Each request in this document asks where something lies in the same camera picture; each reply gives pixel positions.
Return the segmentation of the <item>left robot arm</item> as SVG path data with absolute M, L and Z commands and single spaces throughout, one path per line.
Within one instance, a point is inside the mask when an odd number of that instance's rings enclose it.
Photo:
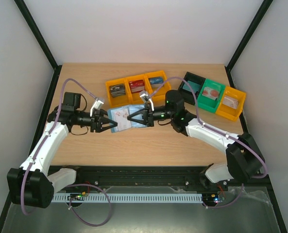
M 73 126 L 101 133 L 118 125 L 101 108 L 101 99 L 95 100 L 90 112 L 79 110 L 81 96 L 72 92 L 64 94 L 60 104 L 49 114 L 45 130 L 33 151 L 19 168 L 12 168 L 7 174 L 11 201 L 24 211 L 28 206 L 48 207 L 55 193 L 76 182 L 78 169 L 73 166 L 48 174 L 59 146 Z

